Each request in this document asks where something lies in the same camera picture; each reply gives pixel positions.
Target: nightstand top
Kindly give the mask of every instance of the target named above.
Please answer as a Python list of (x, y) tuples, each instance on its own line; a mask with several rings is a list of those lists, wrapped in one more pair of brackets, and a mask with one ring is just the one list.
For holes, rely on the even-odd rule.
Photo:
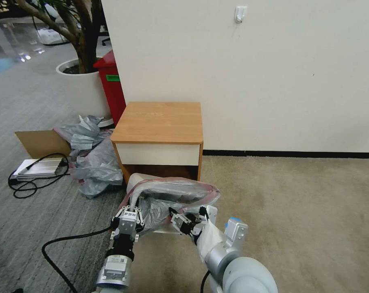
[(201, 103), (129, 102), (111, 140), (117, 143), (201, 144)]

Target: gray plastic bag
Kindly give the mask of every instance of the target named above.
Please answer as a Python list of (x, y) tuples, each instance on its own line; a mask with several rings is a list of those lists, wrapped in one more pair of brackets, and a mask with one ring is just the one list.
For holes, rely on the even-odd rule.
[(79, 124), (54, 127), (54, 131), (70, 143), (72, 150), (76, 150), (72, 151), (71, 157), (77, 155), (78, 151), (91, 150), (112, 134), (111, 130), (100, 130), (98, 127), (102, 118), (92, 115), (83, 118), (79, 116), (79, 118)]
[(141, 235), (157, 230), (170, 221), (171, 207), (179, 213), (198, 213), (200, 206), (212, 205), (221, 196), (213, 185), (181, 177), (144, 180), (125, 196), (119, 208), (129, 204), (133, 210), (137, 200), (144, 218)]
[(86, 157), (77, 157), (70, 163), (72, 178), (79, 180), (79, 190), (88, 198), (94, 198), (109, 185), (122, 184), (122, 170), (110, 138), (105, 138)]

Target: robotic arm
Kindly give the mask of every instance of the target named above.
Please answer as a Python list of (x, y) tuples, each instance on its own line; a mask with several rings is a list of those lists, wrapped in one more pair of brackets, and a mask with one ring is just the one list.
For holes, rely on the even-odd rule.
[(199, 219), (178, 214), (170, 209), (173, 227), (190, 235), (199, 256), (210, 272), (210, 286), (214, 293), (278, 293), (277, 285), (268, 269), (253, 258), (243, 257), (242, 244), (248, 225), (230, 218), (224, 233), (214, 224), (217, 208), (201, 207)]
[[(201, 207), (199, 217), (180, 214), (170, 208), (171, 223), (180, 233), (189, 235), (197, 246), (199, 256), (210, 272), (214, 293), (278, 293), (271, 273), (260, 262), (244, 257), (241, 247), (248, 226), (230, 218), (224, 233), (214, 224), (217, 208)], [(124, 206), (111, 221), (113, 246), (99, 272), (96, 285), (100, 293), (120, 293), (130, 285), (130, 268), (134, 260), (133, 244), (144, 228), (141, 210)]]

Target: cardboard box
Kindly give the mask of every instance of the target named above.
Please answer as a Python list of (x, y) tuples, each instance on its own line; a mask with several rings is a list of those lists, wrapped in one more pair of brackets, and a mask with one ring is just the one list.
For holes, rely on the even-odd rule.
[(70, 154), (70, 145), (54, 130), (17, 131), (15, 134), (33, 159), (39, 159), (51, 153), (62, 153), (66, 156)]

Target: white wall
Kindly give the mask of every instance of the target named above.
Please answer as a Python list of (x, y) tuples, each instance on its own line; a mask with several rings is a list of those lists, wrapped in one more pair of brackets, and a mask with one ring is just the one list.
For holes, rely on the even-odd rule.
[(126, 101), (200, 101), (204, 149), (369, 152), (369, 0), (103, 7)]

